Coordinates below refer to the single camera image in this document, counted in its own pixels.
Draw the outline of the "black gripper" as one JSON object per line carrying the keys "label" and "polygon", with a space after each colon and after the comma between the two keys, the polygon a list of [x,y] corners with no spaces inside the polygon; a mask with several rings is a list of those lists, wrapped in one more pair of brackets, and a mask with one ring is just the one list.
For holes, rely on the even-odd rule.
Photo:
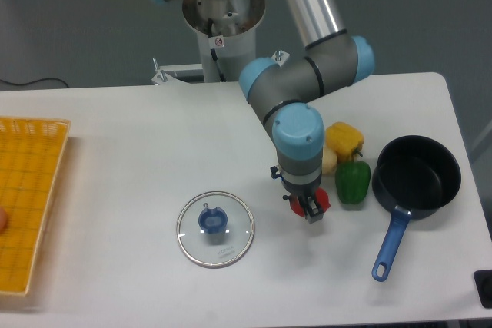
{"label": "black gripper", "polygon": [[315,194],[321,184],[322,166],[308,174],[292,174],[280,165],[270,167],[270,172],[272,179],[281,179],[290,194],[304,199],[304,217],[309,224],[323,219],[324,210]]}

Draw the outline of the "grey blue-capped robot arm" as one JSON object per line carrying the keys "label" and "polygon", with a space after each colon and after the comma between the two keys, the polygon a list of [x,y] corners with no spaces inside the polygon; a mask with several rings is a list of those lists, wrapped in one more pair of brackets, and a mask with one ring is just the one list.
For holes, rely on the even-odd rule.
{"label": "grey blue-capped robot arm", "polygon": [[370,76],[371,46],[347,33],[334,0],[287,0],[306,54],[295,62],[258,58],[256,30],[265,0],[181,1],[184,19],[197,36],[204,79],[238,82],[277,151],[272,176],[306,220],[320,220],[326,210],[317,192],[324,126],[310,103]]}

